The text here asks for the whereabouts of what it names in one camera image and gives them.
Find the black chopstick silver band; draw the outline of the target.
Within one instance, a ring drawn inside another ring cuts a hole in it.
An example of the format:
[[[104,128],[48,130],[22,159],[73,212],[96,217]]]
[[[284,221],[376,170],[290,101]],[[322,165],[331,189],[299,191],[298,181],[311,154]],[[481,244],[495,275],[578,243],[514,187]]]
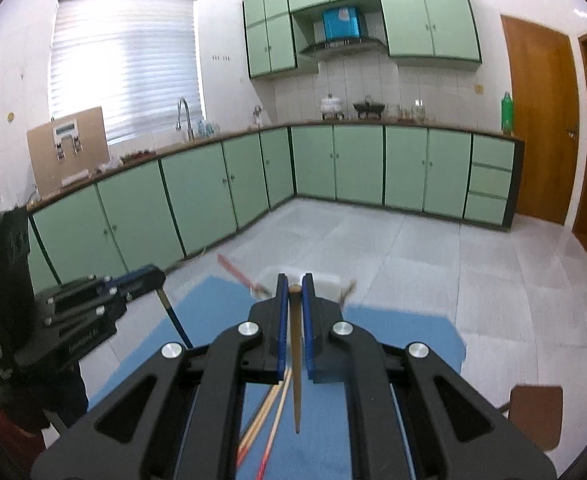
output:
[[[160,287],[156,290],[156,293],[162,304],[162,307],[164,307],[164,311],[166,311],[168,317],[170,318],[170,321],[173,327],[175,328],[176,333],[178,333],[181,337],[183,344],[185,344],[185,347],[187,349],[193,349],[194,344],[190,341],[190,337],[187,336],[187,333],[185,332],[183,325],[181,324],[178,316],[176,315],[166,292],[162,287]]]

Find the plain wooden chopstick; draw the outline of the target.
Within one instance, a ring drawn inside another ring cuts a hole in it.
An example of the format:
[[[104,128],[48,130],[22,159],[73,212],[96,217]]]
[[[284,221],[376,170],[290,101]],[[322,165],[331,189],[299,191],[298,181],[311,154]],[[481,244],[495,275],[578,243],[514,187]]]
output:
[[[289,286],[290,314],[290,349],[292,349],[292,381],[293,381],[293,421],[295,432],[299,434],[302,415],[302,287],[298,284]]]

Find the green lower kitchen cabinets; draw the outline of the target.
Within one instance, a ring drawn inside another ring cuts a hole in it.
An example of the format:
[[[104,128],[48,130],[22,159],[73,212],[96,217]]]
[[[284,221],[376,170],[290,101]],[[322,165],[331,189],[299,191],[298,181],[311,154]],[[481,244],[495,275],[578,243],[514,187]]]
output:
[[[173,266],[292,197],[509,229],[525,146],[440,127],[289,126],[238,133],[88,179],[32,209],[36,289]]]

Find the pale bamboo chopstick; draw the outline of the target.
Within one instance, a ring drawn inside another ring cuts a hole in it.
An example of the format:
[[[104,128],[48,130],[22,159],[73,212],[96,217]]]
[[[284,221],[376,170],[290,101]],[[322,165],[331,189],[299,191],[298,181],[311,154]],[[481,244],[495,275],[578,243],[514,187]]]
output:
[[[264,423],[266,422],[266,417],[270,414],[272,410],[273,404],[277,398],[277,396],[285,389],[288,385],[289,376],[287,376],[282,382],[278,385],[274,385],[270,388],[266,396],[260,403],[258,407],[258,411],[254,414],[254,417],[251,418],[248,427],[246,428],[245,432],[243,433],[242,437],[240,438],[239,448],[237,452],[237,460],[236,466],[239,467],[248,452],[250,451],[251,446],[254,444],[256,437],[263,427]]]

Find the blue table cloth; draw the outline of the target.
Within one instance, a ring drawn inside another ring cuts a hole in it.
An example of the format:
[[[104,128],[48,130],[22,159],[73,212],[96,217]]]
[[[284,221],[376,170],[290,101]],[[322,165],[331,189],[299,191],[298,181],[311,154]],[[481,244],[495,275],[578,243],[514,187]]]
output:
[[[254,298],[243,285],[207,278],[174,307],[174,311],[196,346],[213,341],[222,330],[246,320]],[[466,358],[466,347],[454,325],[444,316],[373,309],[349,304],[343,311],[348,321],[365,328],[378,341],[404,348],[423,341],[458,372]],[[120,382],[149,359],[163,344],[179,339],[170,321],[162,321],[127,356],[106,385],[90,397],[100,403]],[[344,390],[339,384],[303,382],[301,431],[294,429],[292,397],[288,396],[278,425],[266,479],[350,479],[351,457],[348,415]]]

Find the brown wooden stool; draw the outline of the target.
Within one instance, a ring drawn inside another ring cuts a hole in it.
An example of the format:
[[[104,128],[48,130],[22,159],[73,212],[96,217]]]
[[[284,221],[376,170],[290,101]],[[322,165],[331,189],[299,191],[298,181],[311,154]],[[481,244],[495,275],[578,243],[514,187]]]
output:
[[[541,451],[549,452],[559,445],[563,428],[560,386],[515,385],[499,411]]]

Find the red patterned chopstick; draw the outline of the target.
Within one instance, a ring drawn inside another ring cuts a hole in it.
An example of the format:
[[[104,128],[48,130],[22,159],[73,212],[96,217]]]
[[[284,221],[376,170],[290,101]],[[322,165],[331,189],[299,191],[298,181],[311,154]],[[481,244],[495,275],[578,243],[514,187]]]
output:
[[[228,273],[231,274],[233,278],[236,278],[236,280],[239,281],[239,283],[242,283],[245,287],[247,287],[250,290],[251,294],[262,297],[269,297],[271,295],[269,289],[266,289],[261,284],[254,283],[253,281],[251,281],[251,279],[248,278],[248,276],[243,271],[240,271],[237,268],[237,266],[235,266],[235,264],[232,263],[231,260],[226,258],[224,255],[217,254],[216,261],[220,264],[220,266],[222,266],[222,268],[225,271],[228,271]]]

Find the white double utensil holder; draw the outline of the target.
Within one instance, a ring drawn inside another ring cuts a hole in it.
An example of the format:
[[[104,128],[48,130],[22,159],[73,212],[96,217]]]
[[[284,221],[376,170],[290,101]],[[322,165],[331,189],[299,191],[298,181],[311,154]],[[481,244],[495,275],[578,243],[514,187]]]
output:
[[[301,285],[307,271],[293,266],[268,266],[257,275],[256,282],[270,292],[275,292],[277,276],[280,274],[287,276],[289,285]],[[316,295],[331,301],[338,302],[351,284],[348,278],[341,278],[337,274],[321,271],[311,271],[311,274]]]

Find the white window blind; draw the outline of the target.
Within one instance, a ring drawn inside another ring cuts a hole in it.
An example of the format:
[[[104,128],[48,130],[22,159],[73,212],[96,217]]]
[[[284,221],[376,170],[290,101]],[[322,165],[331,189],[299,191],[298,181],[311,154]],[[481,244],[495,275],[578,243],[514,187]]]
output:
[[[48,112],[103,109],[116,145],[176,132],[186,99],[193,129],[202,103],[196,0],[59,0],[48,68]]]

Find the black wok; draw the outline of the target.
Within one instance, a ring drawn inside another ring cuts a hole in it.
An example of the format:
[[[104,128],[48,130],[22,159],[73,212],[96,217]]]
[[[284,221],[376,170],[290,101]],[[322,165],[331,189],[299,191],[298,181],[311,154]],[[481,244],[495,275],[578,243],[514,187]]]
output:
[[[386,110],[386,104],[374,101],[371,96],[365,96],[362,101],[354,102],[353,108],[359,119],[380,120],[382,113]]]

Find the white cooking pot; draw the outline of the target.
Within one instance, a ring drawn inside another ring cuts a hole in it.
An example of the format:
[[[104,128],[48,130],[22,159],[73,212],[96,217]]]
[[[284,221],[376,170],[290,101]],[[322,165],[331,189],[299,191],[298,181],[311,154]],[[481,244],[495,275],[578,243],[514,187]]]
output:
[[[323,120],[342,120],[344,118],[342,99],[331,93],[321,99],[319,110]]]

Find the green bottle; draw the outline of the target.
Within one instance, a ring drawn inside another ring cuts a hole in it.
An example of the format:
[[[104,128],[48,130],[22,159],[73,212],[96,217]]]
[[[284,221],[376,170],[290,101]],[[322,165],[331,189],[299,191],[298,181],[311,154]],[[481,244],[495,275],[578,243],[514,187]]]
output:
[[[514,101],[509,92],[506,92],[501,101],[501,130],[504,134],[514,132]]]

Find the black range hood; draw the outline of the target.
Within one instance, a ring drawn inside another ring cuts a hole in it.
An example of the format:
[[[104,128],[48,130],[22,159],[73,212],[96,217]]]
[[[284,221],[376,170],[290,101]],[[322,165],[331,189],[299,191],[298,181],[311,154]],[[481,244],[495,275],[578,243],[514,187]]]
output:
[[[315,60],[365,51],[385,51],[387,45],[371,36],[365,15],[357,6],[335,6],[321,12],[322,40],[314,40],[300,53]]]

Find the red white handled chopstick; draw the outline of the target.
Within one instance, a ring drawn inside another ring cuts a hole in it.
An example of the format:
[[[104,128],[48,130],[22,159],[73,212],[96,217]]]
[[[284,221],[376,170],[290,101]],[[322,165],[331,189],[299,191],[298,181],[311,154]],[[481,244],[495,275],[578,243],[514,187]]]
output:
[[[288,396],[288,390],[289,390],[289,386],[290,386],[290,382],[292,381],[292,368],[288,367],[285,373],[285,378],[284,378],[284,386],[282,388],[282,394],[280,395],[280,402],[278,402],[278,406],[277,406],[277,410],[274,416],[274,420],[272,423],[272,427],[269,433],[269,437],[268,440],[266,441],[266,448],[264,449],[262,458],[261,458],[261,463],[260,463],[260,467],[258,470],[258,474],[256,479],[257,480],[263,480],[264,476],[266,475],[266,468],[268,468],[269,465],[269,459],[271,457],[271,453],[272,453],[272,449],[273,449],[273,445],[276,439],[276,435],[277,435],[277,430],[278,427],[280,426],[280,421],[282,420],[282,416],[283,416],[283,412],[284,412],[284,408],[285,408],[285,404],[286,404],[286,400],[287,400],[287,396]]]

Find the green upper wall cabinets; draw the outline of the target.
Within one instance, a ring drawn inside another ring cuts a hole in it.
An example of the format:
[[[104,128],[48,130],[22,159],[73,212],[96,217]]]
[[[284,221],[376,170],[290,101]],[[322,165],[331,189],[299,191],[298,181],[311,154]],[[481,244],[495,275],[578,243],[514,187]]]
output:
[[[339,55],[381,52],[400,65],[476,70],[470,0],[244,0],[250,78],[314,73]]]

